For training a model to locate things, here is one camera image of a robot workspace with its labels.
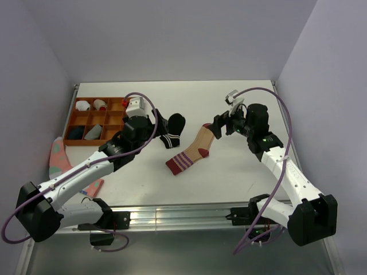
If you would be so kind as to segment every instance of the metal base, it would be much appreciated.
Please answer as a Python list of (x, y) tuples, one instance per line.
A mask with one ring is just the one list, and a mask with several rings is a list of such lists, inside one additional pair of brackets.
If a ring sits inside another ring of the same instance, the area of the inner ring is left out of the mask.
[[(130, 227), (124, 231), (173, 231), (231, 229), (232, 222), (226, 219), (233, 207), (248, 206), (243, 203), (211, 203), (197, 205), (162, 205), (139, 207), (111, 207), (113, 212), (130, 212)], [(98, 232), (78, 231), (77, 226), (58, 230), (55, 234)]]

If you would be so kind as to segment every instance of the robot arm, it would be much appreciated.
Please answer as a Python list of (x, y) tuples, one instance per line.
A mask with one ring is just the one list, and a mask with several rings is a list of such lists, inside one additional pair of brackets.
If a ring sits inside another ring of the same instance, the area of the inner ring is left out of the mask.
[[(112, 210), (101, 199), (93, 199), (76, 205), (64, 205), (79, 190), (91, 182), (109, 175), (131, 162), (135, 154), (116, 157), (140, 148), (153, 134), (154, 126), (145, 114), (142, 98), (131, 99), (124, 118), (124, 128), (111, 140), (100, 146), (87, 160), (55, 179), (39, 184), (28, 182), (20, 189), (17, 207), (37, 194), (51, 187), (51, 191), (21, 209), (16, 217), (35, 242), (41, 242), (53, 235), (59, 228), (90, 223), (108, 228), (113, 223)], [(155, 137), (168, 133), (167, 120), (156, 109), (157, 131)], [(84, 166), (86, 169), (77, 172)]]
[[(242, 101), (239, 102), (239, 98), (234, 97), (236, 94), (238, 92), (233, 91), (226, 97), (230, 110), (217, 115), (208, 128), (217, 139), (221, 137), (223, 126), (226, 126), (226, 135), (237, 132), (245, 136), (250, 151), (269, 168), (276, 179), (282, 173), (283, 161), (287, 162), (281, 186), (289, 196), (292, 206), (273, 198), (262, 217), (288, 228), (291, 238), (299, 246), (334, 235), (337, 220), (335, 198), (332, 195), (325, 196), (313, 186), (295, 163), (285, 156), (283, 143), (269, 131), (267, 107), (251, 104), (244, 117), (244, 112), (239, 108)], [(268, 197), (268, 194), (264, 194), (250, 200), (250, 222), (255, 220)]]

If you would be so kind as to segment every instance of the black sock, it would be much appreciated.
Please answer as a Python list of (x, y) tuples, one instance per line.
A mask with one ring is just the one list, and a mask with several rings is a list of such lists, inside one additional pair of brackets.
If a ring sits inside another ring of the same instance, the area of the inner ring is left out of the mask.
[(168, 120), (168, 134), (159, 137), (167, 149), (179, 146), (179, 136), (184, 129), (185, 123), (185, 118), (179, 113), (171, 115)]

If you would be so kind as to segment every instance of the white wall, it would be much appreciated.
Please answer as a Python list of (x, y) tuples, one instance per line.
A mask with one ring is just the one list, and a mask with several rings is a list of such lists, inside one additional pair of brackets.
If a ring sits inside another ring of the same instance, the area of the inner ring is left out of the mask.
[(316, 0), (23, 0), (76, 82), (276, 80)]
[(280, 76), (307, 176), (338, 201), (348, 274), (366, 274), (367, 1), (318, 0)]
[[(72, 86), (24, 4), (0, 3), (0, 223), (15, 208), (19, 188), (48, 174), (53, 139), (61, 134)], [(15, 219), (12, 239), (25, 230)], [(22, 245), (0, 241), (1, 274), (13, 274)]]

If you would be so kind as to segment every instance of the striped sock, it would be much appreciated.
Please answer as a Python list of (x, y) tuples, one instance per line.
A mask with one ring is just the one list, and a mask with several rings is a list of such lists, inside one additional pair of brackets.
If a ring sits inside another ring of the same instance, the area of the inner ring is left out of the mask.
[(171, 115), (168, 120), (168, 134), (159, 137), (167, 149), (179, 146), (179, 136), (184, 129), (185, 123), (185, 118), (179, 113)]
[(214, 134), (204, 124), (197, 134), (194, 142), (184, 151), (166, 162), (173, 175), (177, 175), (200, 159), (209, 156), (209, 149), (214, 139)]
[(168, 133), (160, 137), (167, 149), (179, 146), (179, 136)]

